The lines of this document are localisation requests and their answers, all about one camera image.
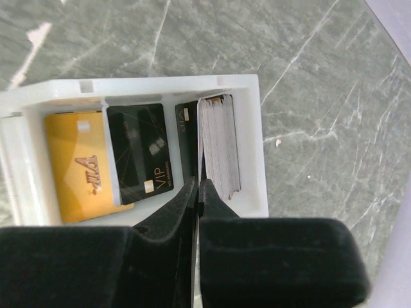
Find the white card tray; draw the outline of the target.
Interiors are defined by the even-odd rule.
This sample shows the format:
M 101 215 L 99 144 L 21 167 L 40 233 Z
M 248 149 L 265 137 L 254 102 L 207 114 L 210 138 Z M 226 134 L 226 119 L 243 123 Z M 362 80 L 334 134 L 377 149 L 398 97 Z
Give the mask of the white card tray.
M 17 225 L 62 223 L 49 163 L 44 117 L 104 105 L 161 103 L 174 189 L 133 209 L 89 220 L 135 225 L 170 201 L 183 185 L 175 106 L 228 93 L 233 98 L 241 189 L 227 201 L 241 217 L 268 215 L 259 81 L 255 74 L 49 80 L 1 93 L 1 166 Z

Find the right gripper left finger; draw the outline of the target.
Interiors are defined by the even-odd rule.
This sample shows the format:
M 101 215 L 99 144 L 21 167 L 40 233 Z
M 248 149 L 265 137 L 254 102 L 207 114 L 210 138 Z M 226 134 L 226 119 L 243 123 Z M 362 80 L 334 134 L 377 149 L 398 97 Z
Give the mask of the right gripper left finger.
M 197 182 L 132 227 L 1 229 L 2 307 L 191 307 Z

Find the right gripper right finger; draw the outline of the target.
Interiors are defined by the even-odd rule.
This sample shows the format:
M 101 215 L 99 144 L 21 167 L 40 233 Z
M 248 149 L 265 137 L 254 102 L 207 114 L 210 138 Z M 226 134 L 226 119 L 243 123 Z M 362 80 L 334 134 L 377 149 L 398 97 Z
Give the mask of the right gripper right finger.
M 354 307 L 371 290 L 350 230 L 329 218 L 241 218 L 200 184 L 204 307 Z

